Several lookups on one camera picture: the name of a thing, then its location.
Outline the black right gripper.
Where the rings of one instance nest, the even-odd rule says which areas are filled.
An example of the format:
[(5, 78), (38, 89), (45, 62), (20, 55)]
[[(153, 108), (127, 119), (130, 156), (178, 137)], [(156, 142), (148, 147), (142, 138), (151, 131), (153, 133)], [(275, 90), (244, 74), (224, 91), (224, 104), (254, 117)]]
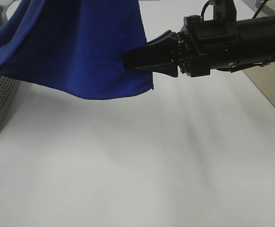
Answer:
[[(181, 73), (190, 77), (210, 74), (210, 70), (228, 70), (237, 66), (240, 35), (236, 21), (221, 19), (202, 21), (200, 16), (185, 17), (177, 34), (171, 30), (147, 43), (147, 46), (122, 53), (127, 70), (157, 72), (173, 78)], [(163, 46), (177, 46), (177, 51)]]

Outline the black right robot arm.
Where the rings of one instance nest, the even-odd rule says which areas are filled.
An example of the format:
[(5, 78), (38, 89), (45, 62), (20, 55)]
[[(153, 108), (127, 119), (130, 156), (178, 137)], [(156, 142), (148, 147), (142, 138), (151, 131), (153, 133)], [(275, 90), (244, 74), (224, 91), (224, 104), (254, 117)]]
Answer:
[(189, 16), (183, 22), (181, 31), (166, 31), (124, 52), (124, 68), (200, 77), (211, 70), (236, 72), (275, 62), (275, 16), (235, 22)]

